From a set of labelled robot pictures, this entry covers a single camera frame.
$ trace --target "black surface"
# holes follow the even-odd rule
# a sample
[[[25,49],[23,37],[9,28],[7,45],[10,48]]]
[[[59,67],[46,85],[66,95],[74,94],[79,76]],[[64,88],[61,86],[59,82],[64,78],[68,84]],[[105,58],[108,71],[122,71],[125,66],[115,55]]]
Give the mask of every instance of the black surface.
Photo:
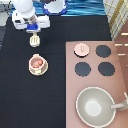
[[[99,45],[96,48],[96,54],[102,58],[106,58],[111,55],[111,49],[106,45]]]
[[[79,62],[75,66],[75,72],[79,76],[88,76],[91,71],[91,68],[88,63],[86,62]]]
[[[51,27],[38,34],[41,45],[36,48],[29,44],[32,34],[15,31],[11,18],[7,20],[0,50],[0,128],[66,128],[65,43],[101,41],[101,33],[96,31],[109,25],[107,16],[54,16],[50,20]],[[109,31],[102,33],[111,40]],[[49,64],[39,77],[28,69],[29,59],[36,53]]]
[[[112,76],[115,73],[114,66],[109,62],[100,63],[98,70],[103,76]]]

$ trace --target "black dot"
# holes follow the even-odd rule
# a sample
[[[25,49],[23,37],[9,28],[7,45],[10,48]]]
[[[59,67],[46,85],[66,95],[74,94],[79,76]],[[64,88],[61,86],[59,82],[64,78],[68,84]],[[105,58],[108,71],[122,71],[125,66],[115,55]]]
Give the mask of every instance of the black dot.
[[[106,58],[110,56],[111,49],[106,45],[99,45],[96,48],[96,54],[100,57]]]
[[[115,72],[114,66],[109,62],[100,63],[98,70],[103,76],[112,76]]]
[[[82,76],[82,77],[87,76],[89,75],[90,71],[91,71],[91,68],[89,64],[87,64],[86,62],[79,62],[75,66],[75,72],[79,76]]]

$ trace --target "pink board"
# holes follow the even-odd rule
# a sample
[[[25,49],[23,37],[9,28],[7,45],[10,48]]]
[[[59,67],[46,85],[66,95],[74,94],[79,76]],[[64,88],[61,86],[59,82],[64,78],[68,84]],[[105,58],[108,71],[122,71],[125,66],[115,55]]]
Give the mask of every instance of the pink board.
[[[79,43],[85,43],[89,47],[89,54],[79,58],[74,54],[74,48]],[[96,54],[96,47],[106,45],[111,48],[111,55],[106,58]],[[81,77],[75,73],[75,65],[86,62],[91,67],[88,76]],[[98,71],[101,62],[110,62],[115,67],[112,76],[103,76]],[[117,55],[114,41],[80,41],[66,43],[66,128],[90,128],[79,118],[76,111],[76,98],[80,91],[87,87],[100,87],[106,90],[115,103],[125,100],[126,87]],[[128,110],[116,112],[113,122],[106,128],[128,128]]]

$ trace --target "white ceramic bowl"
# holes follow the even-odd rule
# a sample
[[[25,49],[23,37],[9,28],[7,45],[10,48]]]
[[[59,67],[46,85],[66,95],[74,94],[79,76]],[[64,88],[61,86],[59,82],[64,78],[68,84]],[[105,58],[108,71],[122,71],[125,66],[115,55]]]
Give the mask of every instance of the white ceramic bowl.
[[[80,92],[76,100],[76,110],[81,120],[94,128],[108,126],[115,117],[116,109],[111,109],[114,100],[99,87],[88,87]]]

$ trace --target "cable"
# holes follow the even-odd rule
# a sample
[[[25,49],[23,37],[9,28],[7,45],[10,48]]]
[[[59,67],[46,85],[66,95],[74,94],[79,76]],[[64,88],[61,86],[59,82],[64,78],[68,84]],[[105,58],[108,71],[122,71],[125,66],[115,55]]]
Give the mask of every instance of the cable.
[[[9,9],[10,4],[11,4],[11,0],[9,1],[9,4],[8,4],[8,10],[11,10],[11,9]]]
[[[4,6],[4,11],[1,11],[0,13],[7,11],[7,14],[9,15],[9,11],[11,10],[11,9],[9,9],[9,5],[8,5],[8,8],[6,8],[5,4],[3,4],[3,2],[0,1],[0,3]]]

